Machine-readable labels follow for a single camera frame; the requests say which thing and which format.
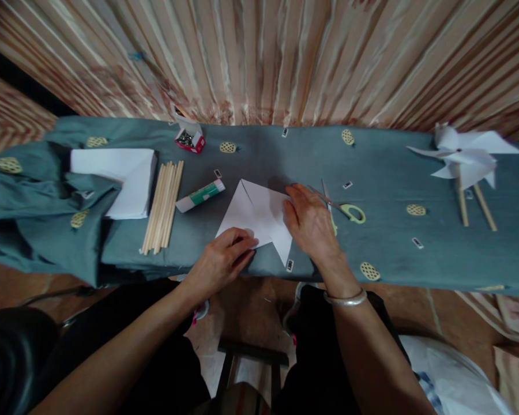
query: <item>shoe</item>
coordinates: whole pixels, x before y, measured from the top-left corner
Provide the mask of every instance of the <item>shoe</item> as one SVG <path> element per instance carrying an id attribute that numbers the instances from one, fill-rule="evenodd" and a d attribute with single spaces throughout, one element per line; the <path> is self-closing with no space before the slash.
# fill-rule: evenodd
<path id="1" fill-rule="evenodd" d="M 194 312 L 194 317 L 192 318 L 192 325 L 194 326 L 198 320 L 203 319 L 207 316 L 209 311 L 209 300 L 205 300 Z"/>
<path id="2" fill-rule="evenodd" d="M 288 319 L 298 312 L 298 309 L 300 308 L 300 298 L 302 297 L 302 288 L 304 288 L 306 285 L 311 285 L 315 288 L 319 288 L 319 284 L 316 282 L 299 282 L 296 286 L 296 293 L 294 294 L 294 304 L 283 317 L 283 332 L 285 332 L 286 335 L 289 337 L 294 337 L 294 334 L 288 327 Z"/>

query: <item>yellow scissors handle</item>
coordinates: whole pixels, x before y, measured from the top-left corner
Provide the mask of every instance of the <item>yellow scissors handle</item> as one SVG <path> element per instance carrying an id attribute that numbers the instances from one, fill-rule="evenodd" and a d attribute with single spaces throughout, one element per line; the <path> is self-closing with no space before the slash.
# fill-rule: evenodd
<path id="1" fill-rule="evenodd" d="M 365 213 L 363 213 L 363 211 L 359 207 L 354 206 L 354 205 L 340 205 L 340 208 L 346 212 L 346 214 L 350 218 L 350 221 L 356 222 L 357 224 L 360 224 L 360 225 L 365 222 Z M 356 210 L 359 213 L 359 219 L 350 213 L 350 210 L 352 210 L 352 209 Z"/>
<path id="2" fill-rule="evenodd" d="M 332 213 L 330 214 L 330 221 L 333 224 L 334 235 L 336 236 L 336 231 L 337 231 L 338 227 L 334 224 L 334 219 L 333 219 Z"/>

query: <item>beige curtain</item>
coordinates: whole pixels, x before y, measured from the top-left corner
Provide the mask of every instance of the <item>beige curtain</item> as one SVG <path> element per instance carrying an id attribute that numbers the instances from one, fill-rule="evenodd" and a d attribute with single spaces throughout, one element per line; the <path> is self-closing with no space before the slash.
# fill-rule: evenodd
<path id="1" fill-rule="evenodd" d="M 0 0 L 0 52 L 81 115 L 519 139 L 519 0 Z"/>
<path id="2" fill-rule="evenodd" d="M 0 79 L 0 152 L 41 139 L 56 117 Z"/>

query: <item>glue stick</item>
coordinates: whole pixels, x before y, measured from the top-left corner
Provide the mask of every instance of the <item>glue stick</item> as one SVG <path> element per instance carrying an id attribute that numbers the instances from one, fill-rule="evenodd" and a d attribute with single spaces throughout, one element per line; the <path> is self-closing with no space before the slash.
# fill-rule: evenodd
<path id="1" fill-rule="evenodd" d="M 225 190 L 225 185 L 223 185 L 221 180 L 217 179 L 215 182 L 189 194 L 187 197 L 183 197 L 175 206 L 177 206 L 179 212 L 184 213 L 223 190 Z"/>

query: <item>cardboard box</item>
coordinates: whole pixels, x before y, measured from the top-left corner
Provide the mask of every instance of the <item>cardboard box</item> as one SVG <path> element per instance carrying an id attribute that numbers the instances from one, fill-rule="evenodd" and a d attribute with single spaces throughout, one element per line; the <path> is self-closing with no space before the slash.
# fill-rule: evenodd
<path id="1" fill-rule="evenodd" d="M 200 154 L 206 145 L 206 139 L 204 138 L 200 124 L 194 120 L 177 114 L 173 104 L 171 104 L 171 115 L 179 124 L 179 133 L 175 137 L 175 144 L 177 144 L 177 147 L 192 153 Z M 181 137 L 183 133 L 187 133 L 192 137 L 191 145 L 185 145 L 178 141 L 179 137 Z"/>

